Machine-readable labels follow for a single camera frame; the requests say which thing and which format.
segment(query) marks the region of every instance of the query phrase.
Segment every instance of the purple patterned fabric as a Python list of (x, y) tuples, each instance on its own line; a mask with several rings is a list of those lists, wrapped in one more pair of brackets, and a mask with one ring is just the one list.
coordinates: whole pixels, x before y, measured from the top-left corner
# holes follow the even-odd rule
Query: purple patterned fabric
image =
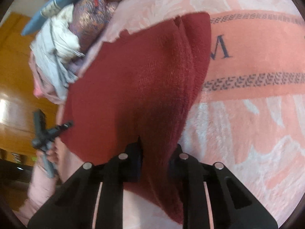
[(79, 39), (80, 52), (85, 53), (111, 20), (117, 2), (79, 0), (74, 6), (69, 30)]

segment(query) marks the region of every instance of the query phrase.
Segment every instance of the metal screw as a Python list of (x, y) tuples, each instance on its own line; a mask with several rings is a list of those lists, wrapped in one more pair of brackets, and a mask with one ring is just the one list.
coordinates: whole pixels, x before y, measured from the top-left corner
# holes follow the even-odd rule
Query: metal screw
[(187, 160), (189, 156), (186, 153), (180, 153), (179, 158), (181, 158), (182, 160)]
[(221, 162), (216, 162), (214, 164), (214, 166), (215, 166), (216, 169), (223, 169), (225, 167), (224, 164), (221, 163)]
[(91, 167), (92, 167), (92, 163), (87, 162), (83, 164), (84, 169), (90, 169)]
[(128, 155), (126, 154), (126, 153), (121, 153), (120, 155), (119, 155), (119, 159), (120, 160), (125, 160), (125, 159), (127, 159), (128, 158)]

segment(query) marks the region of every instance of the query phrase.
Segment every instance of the bed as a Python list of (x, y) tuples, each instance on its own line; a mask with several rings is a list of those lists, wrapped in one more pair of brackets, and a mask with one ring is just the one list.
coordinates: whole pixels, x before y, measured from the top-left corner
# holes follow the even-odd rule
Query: bed
[[(198, 11), (211, 17), (211, 63), (179, 143), (200, 162), (223, 162), (281, 226), (305, 192), (304, 20), (292, 0), (123, 0), (79, 77), (122, 30)], [(65, 181), (83, 161), (56, 145)], [(128, 191), (123, 217), (124, 228), (182, 228)]]

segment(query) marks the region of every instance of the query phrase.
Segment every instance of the pink sleeve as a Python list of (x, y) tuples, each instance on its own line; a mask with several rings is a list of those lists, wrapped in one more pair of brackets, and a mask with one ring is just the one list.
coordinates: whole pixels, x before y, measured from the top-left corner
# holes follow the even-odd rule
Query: pink sleeve
[(32, 180), (25, 200), (19, 212), (15, 212), (20, 221), (27, 226), (30, 218), (54, 194), (58, 176), (50, 179), (45, 170), (38, 164), (34, 165)]

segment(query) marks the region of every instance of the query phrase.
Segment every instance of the letter m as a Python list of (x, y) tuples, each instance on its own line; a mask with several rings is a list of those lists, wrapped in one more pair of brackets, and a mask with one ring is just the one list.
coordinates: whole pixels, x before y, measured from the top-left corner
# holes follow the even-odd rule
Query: letter m
[(225, 46), (225, 42), (224, 42), (222, 36), (223, 36), (223, 35), (217, 36), (215, 51), (214, 51), (214, 53), (211, 52), (211, 58), (212, 58), (213, 60), (215, 60), (215, 58), (216, 58), (216, 53), (217, 53), (217, 48), (218, 48), (218, 44), (219, 44), (219, 43), (220, 43), (220, 46), (222, 47), (222, 52), (224, 53), (223, 59), (225, 59), (225, 58), (230, 58), (230, 57), (231, 57), (231, 56), (229, 56), (229, 53), (228, 53), (228, 51), (227, 51), (227, 48), (226, 48), (226, 46)]

